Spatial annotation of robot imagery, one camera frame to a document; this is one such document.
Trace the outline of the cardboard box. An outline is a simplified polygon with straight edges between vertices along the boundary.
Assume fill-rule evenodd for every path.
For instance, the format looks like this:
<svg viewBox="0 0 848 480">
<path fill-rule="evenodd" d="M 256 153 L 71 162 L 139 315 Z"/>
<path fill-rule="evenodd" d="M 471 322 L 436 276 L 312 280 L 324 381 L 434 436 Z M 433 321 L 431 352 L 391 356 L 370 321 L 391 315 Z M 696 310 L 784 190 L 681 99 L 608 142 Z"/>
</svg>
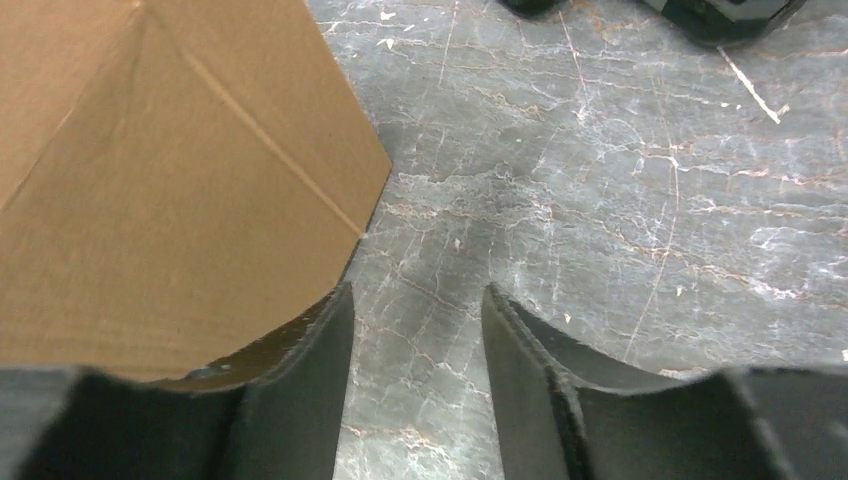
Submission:
<svg viewBox="0 0 848 480">
<path fill-rule="evenodd" d="M 303 1 L 1 5 L 1 361 L 178 377 L 342 276 L 392 164 Z"/>
</svg>

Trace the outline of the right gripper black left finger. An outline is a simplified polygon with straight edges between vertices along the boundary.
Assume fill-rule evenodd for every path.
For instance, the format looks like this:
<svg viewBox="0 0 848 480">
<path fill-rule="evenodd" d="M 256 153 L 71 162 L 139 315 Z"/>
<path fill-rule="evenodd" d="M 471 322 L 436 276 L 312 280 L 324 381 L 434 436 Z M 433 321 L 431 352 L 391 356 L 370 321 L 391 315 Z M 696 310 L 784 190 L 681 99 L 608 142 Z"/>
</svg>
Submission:
<svg viewBox="0 0 848 480">
<path fill-rule="evenodd" d="M 180 379 L 13 371 L 17 479 L 329 479 L 354 333 L 349 283 Z"/>
</svg>

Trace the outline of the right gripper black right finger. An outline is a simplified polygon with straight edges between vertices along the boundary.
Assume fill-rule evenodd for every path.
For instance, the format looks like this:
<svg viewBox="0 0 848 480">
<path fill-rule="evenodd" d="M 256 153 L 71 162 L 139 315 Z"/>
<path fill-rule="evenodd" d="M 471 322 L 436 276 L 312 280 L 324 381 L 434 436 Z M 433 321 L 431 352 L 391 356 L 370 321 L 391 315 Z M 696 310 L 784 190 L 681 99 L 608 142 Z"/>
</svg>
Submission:
<svg viewBox="0 0 848 480">
<path fill-rule="evenodd" d="M 843 479 L 847 368 L 654 374 L 581 343 L 497 285 L 481 323 L 508 479 Z"/>
</svg>

